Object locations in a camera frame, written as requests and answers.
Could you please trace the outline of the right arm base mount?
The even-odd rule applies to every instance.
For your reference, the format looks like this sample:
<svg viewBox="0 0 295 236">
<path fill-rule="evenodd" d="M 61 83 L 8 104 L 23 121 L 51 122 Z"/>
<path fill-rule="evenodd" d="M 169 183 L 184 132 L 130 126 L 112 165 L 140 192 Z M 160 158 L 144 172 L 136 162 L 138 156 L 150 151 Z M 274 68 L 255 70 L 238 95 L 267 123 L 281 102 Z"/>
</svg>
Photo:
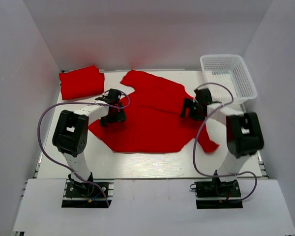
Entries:
<svg viewBox="0 0 295 236">
<path fill-rule="evenodd" d="M 190 185 L 195 192 L 197 209 L 240 209 L 243 208 L 238 181 L 226 185 L 213 181 L 197 181 Z"/>
</svg>

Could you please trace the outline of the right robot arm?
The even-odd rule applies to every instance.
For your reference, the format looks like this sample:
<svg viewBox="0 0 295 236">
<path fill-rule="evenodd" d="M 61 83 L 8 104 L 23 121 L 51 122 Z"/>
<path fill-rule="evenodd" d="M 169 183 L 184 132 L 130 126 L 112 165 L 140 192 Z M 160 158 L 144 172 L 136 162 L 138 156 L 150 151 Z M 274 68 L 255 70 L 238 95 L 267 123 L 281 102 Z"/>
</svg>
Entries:
<svg viewBox="0 0 295 236">
<path fill-rule="evenodd" d="M 244 113 L 229 105 L 231 101 L 223 104 L 214 102 L 208 88 L 195 89 L 195 97 L 186 98 L 180 116 L 202 121 L 198 130 L 198 138 L 205 122 L 212 118 L 226 127 L 227 155 L 221 166 L 212 176 L 212 188 L 220 194 L 221 191 L 234 186 L 240 170 L 248 159 L 264 147 L 264 138 L 255 112 Z"/>
</svg>

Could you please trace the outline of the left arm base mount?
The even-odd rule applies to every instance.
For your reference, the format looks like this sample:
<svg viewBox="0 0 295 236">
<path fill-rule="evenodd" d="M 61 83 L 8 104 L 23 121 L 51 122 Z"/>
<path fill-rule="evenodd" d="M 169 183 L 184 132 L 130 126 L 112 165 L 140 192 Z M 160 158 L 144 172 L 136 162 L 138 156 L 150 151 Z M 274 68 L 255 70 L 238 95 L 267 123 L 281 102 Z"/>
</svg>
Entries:
<svg viewBox="0 0 295 236">
<path fill-rule="evenodd" d="M 66 181 L 63 193 L 62 208 L 108 208 L 102 192 L 94 185 L 90 190 L 76 187 L 69 180 Z"/>
</svg>

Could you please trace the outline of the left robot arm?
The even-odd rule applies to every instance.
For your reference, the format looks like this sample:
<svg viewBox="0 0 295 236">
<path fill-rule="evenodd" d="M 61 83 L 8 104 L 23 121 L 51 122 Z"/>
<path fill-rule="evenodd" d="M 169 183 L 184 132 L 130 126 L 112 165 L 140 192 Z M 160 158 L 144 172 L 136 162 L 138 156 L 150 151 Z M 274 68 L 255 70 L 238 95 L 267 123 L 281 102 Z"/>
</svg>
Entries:
<svg viewBox="0 0 295 236">
<path fill-rule="evenodd" d="M 90 183 L 93 181 L 84 156 L 89 125 L 97 120 L 102 127 L 126 121 L 120 101 L 122 95 L 124 93 L 120 90 L 111 88 L 96 98 L 92 105 L 75 111 L 63 110 L 60 113 L 52 143 L 63 154 L 71 169 L 69 180 L 79 190 L 91 191 Z"/>
</svg>

